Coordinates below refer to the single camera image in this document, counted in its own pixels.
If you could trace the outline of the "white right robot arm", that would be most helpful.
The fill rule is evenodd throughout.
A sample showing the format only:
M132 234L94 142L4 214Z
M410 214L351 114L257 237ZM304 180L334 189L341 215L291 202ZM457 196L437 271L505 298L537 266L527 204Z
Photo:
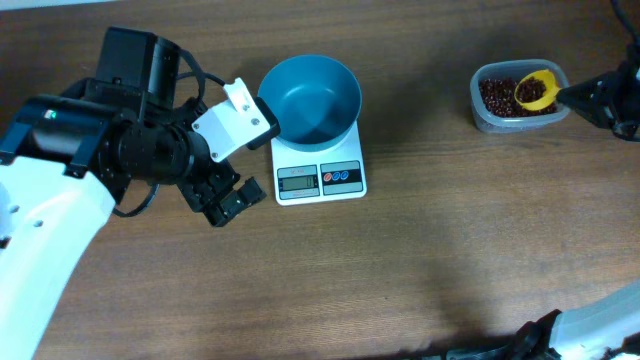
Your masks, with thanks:
M562 88L549 70L525 76L514 99L528 111L559 103L620 140L639 141L639 62ZM601 359L639 354L639 283L634 282L582 308L559 314L548 346L563 359Z

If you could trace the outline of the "yellow plastic scoop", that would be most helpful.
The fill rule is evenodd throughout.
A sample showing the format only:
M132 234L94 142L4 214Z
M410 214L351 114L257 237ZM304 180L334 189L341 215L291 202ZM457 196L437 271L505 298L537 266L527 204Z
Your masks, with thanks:
M541 111L556 100L561 87L551 70L538 70L525 76L516 86L516 102L527 111Z

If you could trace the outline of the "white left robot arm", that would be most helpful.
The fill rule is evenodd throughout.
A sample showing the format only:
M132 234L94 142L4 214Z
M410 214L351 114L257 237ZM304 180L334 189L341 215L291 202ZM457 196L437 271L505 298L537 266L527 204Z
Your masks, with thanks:
M86 248L134 180L176 186L192 211L226 225L265 194L229 163L280 132L245 83L225 100L174 103L179 67L199 86L210 75L177 44L112 27L94 76L57 96L30 98L1 141L1 355L35 354Z

